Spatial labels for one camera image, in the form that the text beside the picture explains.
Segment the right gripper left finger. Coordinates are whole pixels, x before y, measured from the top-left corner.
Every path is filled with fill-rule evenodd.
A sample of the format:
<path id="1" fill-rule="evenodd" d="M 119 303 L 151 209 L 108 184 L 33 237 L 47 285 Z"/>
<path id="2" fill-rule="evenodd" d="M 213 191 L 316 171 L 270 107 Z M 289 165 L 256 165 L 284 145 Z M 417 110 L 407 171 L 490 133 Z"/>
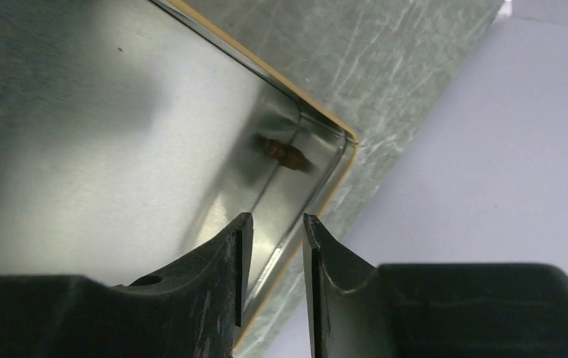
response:
<path id="1" fill-rule="evenodd" d="M 241 213 L 174 262 L 117 286 L 126 316 L 112 357 L 231 357 L 252 247 L 253 217 Z"/>

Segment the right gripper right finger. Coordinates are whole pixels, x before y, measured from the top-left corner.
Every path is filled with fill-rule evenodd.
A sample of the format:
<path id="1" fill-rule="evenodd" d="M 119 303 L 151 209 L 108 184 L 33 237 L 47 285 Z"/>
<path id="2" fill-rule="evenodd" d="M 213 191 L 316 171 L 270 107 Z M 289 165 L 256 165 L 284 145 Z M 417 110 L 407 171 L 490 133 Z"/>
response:
<path id="1" fill-rule="evenodd" d="M 304 214 L 303 267 L 314 357 L 397 357 L 377 269 Z"/>

